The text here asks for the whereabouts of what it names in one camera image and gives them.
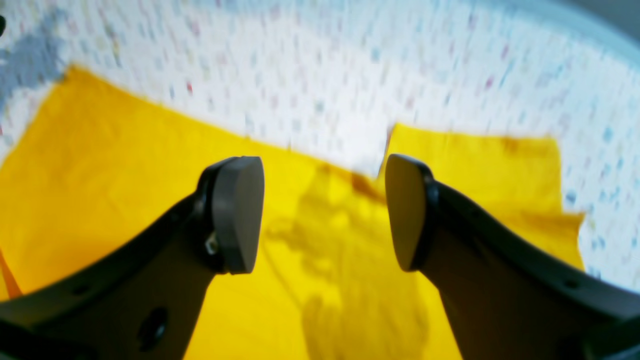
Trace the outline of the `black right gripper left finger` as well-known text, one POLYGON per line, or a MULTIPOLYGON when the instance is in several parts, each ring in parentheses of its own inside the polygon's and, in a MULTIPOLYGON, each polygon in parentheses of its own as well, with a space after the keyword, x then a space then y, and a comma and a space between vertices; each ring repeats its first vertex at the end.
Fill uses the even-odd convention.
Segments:
POLYGON ((181 360, 217 275, 258 255, 265 167, 234 156, 91 266, 1 305, 3 360, 181 360))

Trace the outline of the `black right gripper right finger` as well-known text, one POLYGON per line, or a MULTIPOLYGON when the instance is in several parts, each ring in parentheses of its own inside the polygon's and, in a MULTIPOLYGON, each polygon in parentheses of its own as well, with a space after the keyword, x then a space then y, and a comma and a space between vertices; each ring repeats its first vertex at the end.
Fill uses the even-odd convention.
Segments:
POLYGON ((400 268, 438 290, 464 360, 637 360, 640 298, 544 253, 429 166, 389 155, 400 268))

